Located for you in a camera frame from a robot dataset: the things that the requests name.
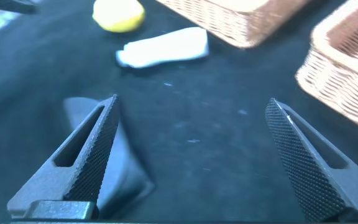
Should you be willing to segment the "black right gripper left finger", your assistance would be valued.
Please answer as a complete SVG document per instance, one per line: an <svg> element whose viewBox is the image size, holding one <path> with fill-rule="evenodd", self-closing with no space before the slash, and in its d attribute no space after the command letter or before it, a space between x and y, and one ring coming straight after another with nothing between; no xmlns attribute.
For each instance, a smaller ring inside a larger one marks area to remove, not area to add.
<svg viewBox="0 0 358 224"><path fill-rule="evenodd" d="M39 200L98 199L119 124L119 98L67 98L63 109L73 131L8 201L7 211L13 218L22 218Z"/></svg>

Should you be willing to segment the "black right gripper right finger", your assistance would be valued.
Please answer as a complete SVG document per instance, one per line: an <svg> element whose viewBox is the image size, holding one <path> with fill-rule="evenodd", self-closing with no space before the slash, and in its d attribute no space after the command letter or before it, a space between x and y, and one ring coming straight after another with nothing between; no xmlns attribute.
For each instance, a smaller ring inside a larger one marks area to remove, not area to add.
<svg viewBox="0 0 358 224"><path fill-rule="evenodd" d="M265 120L308 222L358 222L358 165L286 104Z"/></svg>

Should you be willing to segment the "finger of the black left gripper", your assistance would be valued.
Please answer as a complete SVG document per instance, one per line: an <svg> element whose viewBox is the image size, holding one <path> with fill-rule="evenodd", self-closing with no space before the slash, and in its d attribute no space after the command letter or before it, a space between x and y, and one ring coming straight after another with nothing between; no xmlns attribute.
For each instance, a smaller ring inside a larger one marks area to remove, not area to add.
<svg viewBox="0 0 358 224"><path fill-rule="evenodd" d="M37 4L31 0L0 0L0 10L21 14L35 14Z"/></svg>

